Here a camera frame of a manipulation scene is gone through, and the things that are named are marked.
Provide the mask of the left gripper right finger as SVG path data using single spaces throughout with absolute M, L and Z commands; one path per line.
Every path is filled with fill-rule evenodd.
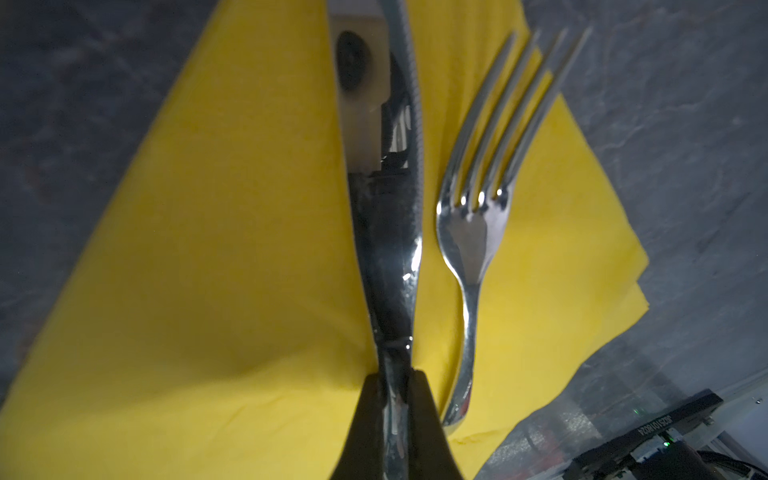
M 408 382 L 409 478 L 462 480 L 451 454 L 431 389 L 423 371 L 413 369 Z

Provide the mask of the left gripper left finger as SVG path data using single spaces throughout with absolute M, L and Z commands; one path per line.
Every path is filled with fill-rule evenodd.
M 382 478 L 383 401 L 378 374 L 365 378 L 356 410 L 331 480 Z

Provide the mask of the silver fork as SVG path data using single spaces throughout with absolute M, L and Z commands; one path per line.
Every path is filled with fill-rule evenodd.
M 528 37 L 510 74 L 505 75 L 503 70 L 515 43 L 515 37 L 509 35 L 473 98 L 449 156 L 436 205 L 436 233 L 445 264 L 461 290 L 463 337 L 442 419 L 446 434 L 456 431 L 469 411 L 481 289 L 505 233 L 519 171 L 591 33 L 592 30 L 586 28 L 578 36 L 554 70 L 544 93 L 539 94 L 539 85 L 566 34 L 560 32 L 555 37 L 542 55 L 499 141 L 494 142 L 494 132 L 532 59 L 540 33 L 534 31 Z

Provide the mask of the silver knife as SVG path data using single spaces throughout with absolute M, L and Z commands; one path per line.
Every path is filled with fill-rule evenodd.
M 378 361 L 378 475 L 406 479 L 423 249 L 423 124 L 410 22 L 402 1 L 326 6 L 355 248 Z

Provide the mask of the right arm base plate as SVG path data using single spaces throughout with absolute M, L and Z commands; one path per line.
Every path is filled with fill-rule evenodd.
M 631 466 L 682 441 L 685 434 L 704 424 L 723 403 L 719 395 L 705 389 L 624 435 L 577 456 L 562 478 L 609 479 L 628 472 Z

